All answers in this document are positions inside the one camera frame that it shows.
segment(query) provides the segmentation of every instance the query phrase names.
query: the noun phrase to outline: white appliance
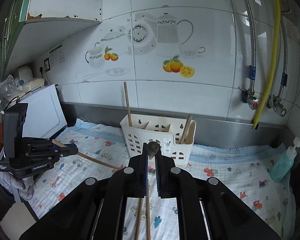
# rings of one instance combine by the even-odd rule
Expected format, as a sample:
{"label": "white appliance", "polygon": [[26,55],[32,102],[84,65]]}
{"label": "white appliance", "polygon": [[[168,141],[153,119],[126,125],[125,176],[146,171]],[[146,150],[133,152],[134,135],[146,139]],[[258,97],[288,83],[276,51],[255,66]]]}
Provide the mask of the white appliance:
{"label": "white appliance", "polygon": [[20,103],[28,103],[23,137],[50,138],[67,124],[54,85],[26,94]]}

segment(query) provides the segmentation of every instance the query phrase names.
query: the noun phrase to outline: chopstick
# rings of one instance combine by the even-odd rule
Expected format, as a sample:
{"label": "chopstick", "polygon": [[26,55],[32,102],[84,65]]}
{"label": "chopstick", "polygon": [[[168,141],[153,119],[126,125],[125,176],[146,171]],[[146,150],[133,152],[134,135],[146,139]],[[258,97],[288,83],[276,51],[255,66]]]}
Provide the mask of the chopstick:
{"label": "chopstick", "polygon": [[181,136],[181,139],[180,139],[180,144],[183,144],[183,141],[186,138],[186,134],[187,134],[187,132],[189,130],[189,126],[190,126],[191,120],[192,120],[192,115],[189,114],[188,117],[187,117],[187,121],[186,121],[185,127],[184,127],[183,132],[182,132],[182,136]]}
{"label": "chopstick", "polygon": [[137,228],[136,228],[136,234],[134,236],[134,240],[138,240],[138,238],[139,238],[140,222],[141,222],[141,214],[142,214],[142,203],[143,203],[143,198],[140,198],[139,199],[138,217],[137,217]]}
{"label": "chopstick", "polygon": [[[58,141],[56,141],[54,139],[52,140],[52,143],[55,144],[55,145],[58,145],[59,147],[67,147],[66,145],[64,145],[64,144],[62,144],[62,143],[60,143],[60,142],[58,142]],[[97,160],[95,158],[92,158],[92,157],[90,157],[88,155],[85,155],[85,154],[83,154],[81,152],[78,152],[77,155],[79,155],[82,158],[85,158],[87,160],[93,161],[95,163],[99,163],[101,165],[107,166],[107,167],[112,168],[112,169],[116,169],[116,170],[120,169],[119,167],[113,166],[113,165],[108,164],[108,163],[101,162],[101,161],[99,161],[99,160]]]}
{"label": "chopstick", "polygon": [[147,240],[151,240],[150,232],[150,196],[149,196],[149,180],[147,179]]}
{"label": "chopstick", "polygon": [[127,83],[124,82],[123,85],[124,85],[124,94],[126,96],[126,104],[127,104],[127,111],[128,111],[129,126],[132,127],[132,119],[131,119],[131,113],[130,113],[130,105],[129,105],[129,98],[128,98]]}

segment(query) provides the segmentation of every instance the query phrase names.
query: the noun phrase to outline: hand soap bottle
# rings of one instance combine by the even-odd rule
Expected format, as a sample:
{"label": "hand soap bottle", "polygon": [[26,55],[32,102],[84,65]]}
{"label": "hand soap bottle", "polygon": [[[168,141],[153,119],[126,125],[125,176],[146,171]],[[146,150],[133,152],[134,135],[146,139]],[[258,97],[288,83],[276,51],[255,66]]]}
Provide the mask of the hand soap bottle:
{"label": "hand soap bottle", "polygon": [[281,155],[281,157],[275,162],[274,166],[270,171],[271,178],[279,182],[291,169],[294,158],[297,156],[296,148],[300,147],[300,139],[295,137],[293,140],[294,147],[289,146],[287,151]]}

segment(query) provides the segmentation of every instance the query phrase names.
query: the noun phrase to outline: green cabinet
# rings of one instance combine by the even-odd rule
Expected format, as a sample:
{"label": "green cabinet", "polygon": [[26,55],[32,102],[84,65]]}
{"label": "green cabinet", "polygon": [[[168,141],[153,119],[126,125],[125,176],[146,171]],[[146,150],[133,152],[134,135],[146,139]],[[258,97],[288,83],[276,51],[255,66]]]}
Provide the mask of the green cabinet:
{"label": "green cabinet", "polygon": [[10,13],[5,18],[0,51],[3,73],[7,68],[13,46],[26,22],[29,2],[30,0],[14,0]]}

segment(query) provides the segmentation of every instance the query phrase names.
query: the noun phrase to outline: plastic bag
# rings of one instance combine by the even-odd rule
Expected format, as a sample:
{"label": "plastic bag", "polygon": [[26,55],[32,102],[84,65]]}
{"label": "plastic bag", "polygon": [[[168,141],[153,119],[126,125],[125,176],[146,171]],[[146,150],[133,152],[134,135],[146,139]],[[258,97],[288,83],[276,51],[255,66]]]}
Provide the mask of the plastic bag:
{"label": "plastic bag", "polygon": [[0,82],[0,95],[10,100],[15,93],[17,93],[17,86],[13,76],[9,75],[6,80]]}

